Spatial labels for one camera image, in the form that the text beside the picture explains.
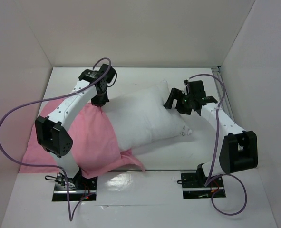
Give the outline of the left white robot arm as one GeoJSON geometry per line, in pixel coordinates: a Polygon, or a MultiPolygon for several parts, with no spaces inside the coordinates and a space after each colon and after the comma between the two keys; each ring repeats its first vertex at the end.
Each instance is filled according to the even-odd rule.
{"type": "Polygon", "coordinates": [[[68,131],[88,102],[97,107],[102,107],[109,102],[108,84],[116,77],[117,73],[110,64],[102,64],[99,70],[84,70],[69,97],[66,97],[47,116],[40,115],[35,120],[38,144],[51,153],[57,166],[65,169],[67,173],[65,184],[72,190],[81,186],[82,178],[81,170],[70,152],[73,139],[68,131]]]}

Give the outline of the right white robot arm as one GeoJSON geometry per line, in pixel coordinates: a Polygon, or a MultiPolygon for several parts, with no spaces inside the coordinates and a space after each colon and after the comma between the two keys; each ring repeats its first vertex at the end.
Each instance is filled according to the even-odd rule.
{"type": "Polygon", "coordinates": [[[184,81],[185,89],[172,88],[164,105],[180,114],[197,112],[216,131],[213,159],[198,165],[195,180],[207,186],[218,175],[256,168],[258,165],[257,135],[237,125],[220,107],[213,96],[207,96],[202,81],[184,81]]]}

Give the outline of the pink pillowcase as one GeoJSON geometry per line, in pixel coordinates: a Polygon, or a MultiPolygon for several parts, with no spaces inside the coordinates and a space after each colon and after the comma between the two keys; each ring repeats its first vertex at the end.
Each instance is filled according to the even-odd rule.
{"type": "MultiPolygon", "coordinates": [[[[93,178],[120,168],[136,165],[142,171],[144,165],[132,155],[131,149],[119,148],[118,139],[106,113],[99,107],[86,104],[74,119],[69,135],[73,140],[70,151],[85,178],[93,178]]],[[[36,166],[21,166],[21,173],[58,172],[52,154],[37,142],[36,129],[32,128],[23,163],[36,166]]]]}

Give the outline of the white pillow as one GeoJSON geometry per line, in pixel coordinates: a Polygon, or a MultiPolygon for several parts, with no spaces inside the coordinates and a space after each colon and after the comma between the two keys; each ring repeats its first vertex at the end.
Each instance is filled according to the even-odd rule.
{"type": "Polygon", "coordinates": [[[103,106],[120,150],[192,134],[177,110],[164,107],[169,95],[168,83],[163,80],[149,88],[115,97],[103,106]]]}

